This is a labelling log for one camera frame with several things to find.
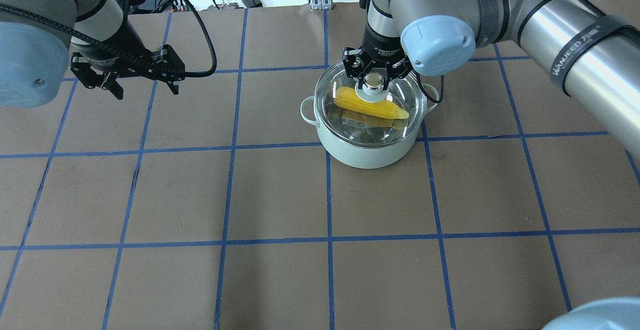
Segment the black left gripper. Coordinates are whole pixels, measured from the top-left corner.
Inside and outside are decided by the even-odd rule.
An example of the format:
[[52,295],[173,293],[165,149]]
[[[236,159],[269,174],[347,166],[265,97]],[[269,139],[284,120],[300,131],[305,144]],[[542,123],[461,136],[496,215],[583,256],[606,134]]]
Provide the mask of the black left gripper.
[[81,45],[71,55],[70,71],[86,83],[100,83],[100,88],[109,91],[117,100],[123,100],[124,90],[118,78],[142,76],[152,80],[160,80],[167,84],[169,90],[179,94],[179,84],[185,79],[185,64],[178,53],[170,46],[160,46],[155,51],[142,48],[141,54],[133,54],[144,64],[142,66],[119,55],[100,49],[93,45]]

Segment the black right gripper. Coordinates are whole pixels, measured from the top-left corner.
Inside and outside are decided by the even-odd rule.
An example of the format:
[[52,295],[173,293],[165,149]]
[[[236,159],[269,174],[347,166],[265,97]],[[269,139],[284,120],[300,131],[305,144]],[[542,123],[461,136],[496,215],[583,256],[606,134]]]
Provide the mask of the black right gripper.
[[366,75],[382,71],[382,86],[387,88],[394,79],[404,79],[414,69],[402,49],[399,37],[379,34],[370,25],[365,26],[359,48],[345,46],[342,63],[346,75],[356,82],[363,82]]

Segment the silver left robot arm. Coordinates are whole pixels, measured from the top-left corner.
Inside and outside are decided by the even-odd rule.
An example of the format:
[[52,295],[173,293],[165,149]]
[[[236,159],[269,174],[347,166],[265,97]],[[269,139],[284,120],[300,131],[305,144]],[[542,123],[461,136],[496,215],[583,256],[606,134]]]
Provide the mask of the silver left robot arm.
[[146,0],[1,0],[1,105],[52,101],[71,71],[87,89],[124,97],[118,79],[144,77],[179,93],[185,64],[170,45],[146,48],[128,15]]

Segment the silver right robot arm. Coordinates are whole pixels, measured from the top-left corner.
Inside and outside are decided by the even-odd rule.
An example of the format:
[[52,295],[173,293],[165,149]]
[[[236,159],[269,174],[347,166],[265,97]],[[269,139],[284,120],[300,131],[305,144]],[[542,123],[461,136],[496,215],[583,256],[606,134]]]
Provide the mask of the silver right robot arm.
[[368,20],[361,46],[343,50],[348,76],[380,68],[384,87],[411,72],[442,76],[477,48],[513,41],[639,156],[639,30],[620,16],[589,0],[359,1]]

